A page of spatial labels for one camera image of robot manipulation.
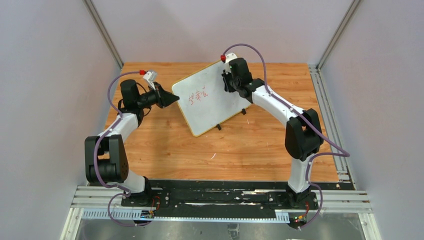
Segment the yellow framed whiteboard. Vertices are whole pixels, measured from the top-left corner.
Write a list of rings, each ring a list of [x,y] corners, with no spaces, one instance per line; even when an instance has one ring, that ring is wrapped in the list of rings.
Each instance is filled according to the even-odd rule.
[[[175,82],[171,91],[193,136],[198,137],[251,106],[237,92],[226,92],[222,73],[225,64],[217,61]]]

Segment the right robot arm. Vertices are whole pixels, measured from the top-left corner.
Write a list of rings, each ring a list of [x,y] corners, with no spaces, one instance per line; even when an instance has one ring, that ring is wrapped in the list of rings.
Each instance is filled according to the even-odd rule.
[[[222,72],[224,90],[229,93],[237,92],[241,98],[263,108],[285,128],[284,146],[292,161],[282,200],[292,208],[311,206],[312,158],[324,142],[320,137],[322,129],[318,113],[312,108],[303,110],[279,98],[266,87],[264,80],[252,77],[244,58],[230,59],[221,55],[220,60],[225,65]]]

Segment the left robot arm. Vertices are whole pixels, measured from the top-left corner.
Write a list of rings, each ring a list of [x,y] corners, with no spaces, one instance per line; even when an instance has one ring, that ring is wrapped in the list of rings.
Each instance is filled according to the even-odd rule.
[[[148,204],[153,198],[149,179],[130,170],[124,143],[141,125],[145,110],[150,111],[153,106],[166,108],[180,98],[155,81],[144,93],[138,87],[134,79],[122,81],[115,121],[102,133],[85,139],[85,176],[89,183],[117,187],[125,197],[134,195],[142,204]]]

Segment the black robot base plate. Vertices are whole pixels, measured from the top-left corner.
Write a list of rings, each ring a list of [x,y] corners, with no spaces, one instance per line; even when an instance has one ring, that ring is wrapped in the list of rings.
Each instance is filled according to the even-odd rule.
[[[276,210],[304,215],[319,207],[311,192],[311,206],[291,207],[283,201],[285,181],[150,180],[153,198],[143,204],[134,195],[121,200],[123,207],[154,210],[158,217],[268,219]]]

